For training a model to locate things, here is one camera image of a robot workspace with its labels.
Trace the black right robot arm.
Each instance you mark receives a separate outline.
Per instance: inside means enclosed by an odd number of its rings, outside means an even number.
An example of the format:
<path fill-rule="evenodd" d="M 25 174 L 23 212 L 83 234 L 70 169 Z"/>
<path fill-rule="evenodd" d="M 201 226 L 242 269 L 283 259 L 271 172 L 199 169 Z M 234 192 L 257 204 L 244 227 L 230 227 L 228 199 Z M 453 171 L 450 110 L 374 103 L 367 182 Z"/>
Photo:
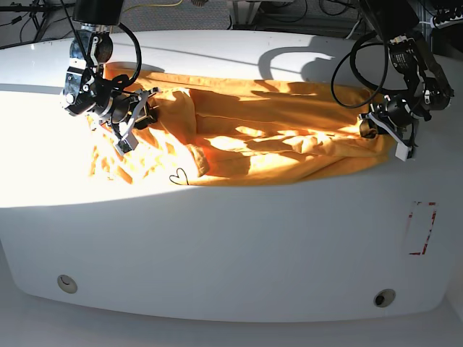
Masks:
<path fill-rule="evenodd" d="M 129 91 L 141 73 L 142 51 L 135 34 L 121 23 L 123 6 L 123 1 L 76 1 L 73 14 L 65 13 L 74 39 L 69 47 L 62 95 L 70 115 L 94 115 L 100 125 L 109 127 L 115 137 L 115 148 L 125 154 L 138 145 L 133 130 L 157 122 L 148 99 L 159 89 Z M 108 80 L 104 69 L 114 49 L 110 37 L 113 27 L 131 39 L 136 63 L 132 75 L 120 74 Z"/>

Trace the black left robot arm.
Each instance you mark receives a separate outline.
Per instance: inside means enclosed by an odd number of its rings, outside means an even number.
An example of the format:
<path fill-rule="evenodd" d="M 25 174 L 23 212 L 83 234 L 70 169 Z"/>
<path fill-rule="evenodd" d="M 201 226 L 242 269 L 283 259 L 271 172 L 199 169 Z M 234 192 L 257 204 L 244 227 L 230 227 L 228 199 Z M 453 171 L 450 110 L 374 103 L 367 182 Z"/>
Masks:
<path fill-rule="evenodd" d="M 361 103 L 368 111 L 359 116 L 360 135 L 368 139 L 390 135 L 397 143 L 396 157 L 406 161 L 415 154 L 419 121 L 430 121 L 431 111 L 447 108 L 454 90 L 422 33 L 415 29 L 420 21 L 407 1 L 356 1 L 355 5 L 372 29 L 344 57 L 356 79 L 373 93 Z M 360 74 L 357 53 L 369 46 L 383 47 L 382 80 L 393 67 L 406 89 L 389 90 L 383 82 L 375 85 Z"/>

